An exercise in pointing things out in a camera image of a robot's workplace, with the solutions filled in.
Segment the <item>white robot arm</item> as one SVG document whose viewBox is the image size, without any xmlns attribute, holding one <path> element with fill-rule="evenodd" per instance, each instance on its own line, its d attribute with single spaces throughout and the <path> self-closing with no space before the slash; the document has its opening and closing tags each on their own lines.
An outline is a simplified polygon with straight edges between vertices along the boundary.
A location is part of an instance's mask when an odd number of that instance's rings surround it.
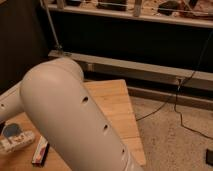
<svg viewBox="0 0 213 171">
<path fill-rule="evenodd" d="M 69 58 L 34 66 L 0 94 L 0 123 L 21 112 L 72 171 L 143 171 Z"/>
</svg>

